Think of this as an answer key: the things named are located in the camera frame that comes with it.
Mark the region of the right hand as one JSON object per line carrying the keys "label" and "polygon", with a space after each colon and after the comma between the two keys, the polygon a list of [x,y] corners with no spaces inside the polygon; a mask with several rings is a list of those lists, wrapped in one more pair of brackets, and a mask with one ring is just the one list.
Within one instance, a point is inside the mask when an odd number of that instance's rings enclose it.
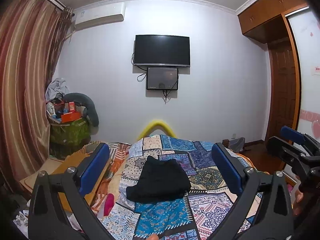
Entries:
{"label": "right hand", "polygon": [[295,216],[298,216],[302,212],[302,200],[303,200],[304,194],[300,192],[299,189],[295,191],[295,201],[293,203],[293,214]]}

